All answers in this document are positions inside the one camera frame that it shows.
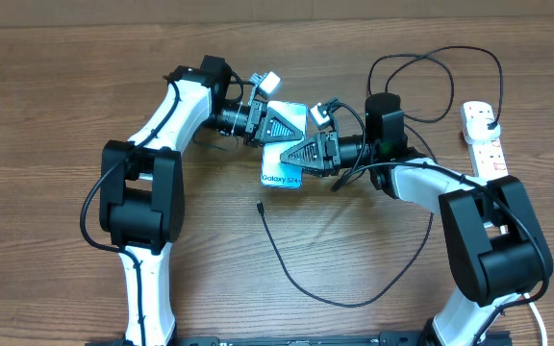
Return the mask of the Samsung Galaxy smartphone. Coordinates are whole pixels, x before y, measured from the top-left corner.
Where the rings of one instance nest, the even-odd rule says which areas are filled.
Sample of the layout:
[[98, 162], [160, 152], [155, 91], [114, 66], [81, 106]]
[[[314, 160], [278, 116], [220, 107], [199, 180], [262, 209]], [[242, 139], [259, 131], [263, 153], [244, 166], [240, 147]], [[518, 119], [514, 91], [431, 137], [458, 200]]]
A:
[[305, 139], [307, 132], [308, 107], [304, 104], [282, 101], [269, 101], [267, 107], [279, 110], [284, 109], [285, 107], [300, 107], [303, 108], [303, 112], [306, 113], [306, 116], [286, 116], [287, 120], [290, 120], [303, 131], [304, 137], [302, 139], [268, 143], [264, 146], [261, 183], [262, 185], [269, 187], [300, 188], [303, 184], [302, 169], [297, 166], [281, 163], [280, 155], [290, 147], [302, 142]]

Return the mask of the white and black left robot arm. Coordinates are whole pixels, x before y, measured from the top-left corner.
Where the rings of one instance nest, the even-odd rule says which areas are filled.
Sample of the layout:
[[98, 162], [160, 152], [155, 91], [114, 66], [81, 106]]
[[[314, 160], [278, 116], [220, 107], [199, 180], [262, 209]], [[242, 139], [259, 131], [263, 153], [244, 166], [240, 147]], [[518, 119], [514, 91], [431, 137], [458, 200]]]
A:
[[145, 126], [105, 145], [94, 190], [100, 226], [124, 266], [125, 345], [175, 342], [169, 260], [185, 217], [182, 156], [197, 131], [263, 147], [298, 141], [307, 130], [307, 106], [270, 100], [279, 83], [272, 72], [244, 81], [224, 59], [206, 56], [197, 68], [178, 66], [165, 81], [165, 98]]

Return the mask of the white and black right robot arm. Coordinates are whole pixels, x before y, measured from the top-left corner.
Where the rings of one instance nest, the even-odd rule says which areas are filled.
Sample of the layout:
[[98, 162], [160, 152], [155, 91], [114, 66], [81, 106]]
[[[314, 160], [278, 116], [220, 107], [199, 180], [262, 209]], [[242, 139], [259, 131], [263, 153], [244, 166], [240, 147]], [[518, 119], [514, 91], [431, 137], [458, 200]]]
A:
[[382, 332], [383, 345], [509, 345], [489, 328], [506, 309], [547, 291], [553, 259], [522, 182], [492, 180], [444, 168], [409, 146], [398, 95], [365, 101], [359, 136], [320, 133], [286, 150], [280, 161], [318, 177], [338, 176], [334, 189], [368, 172], [374, 187], [441, 217], [456, 288], [420, 332]]

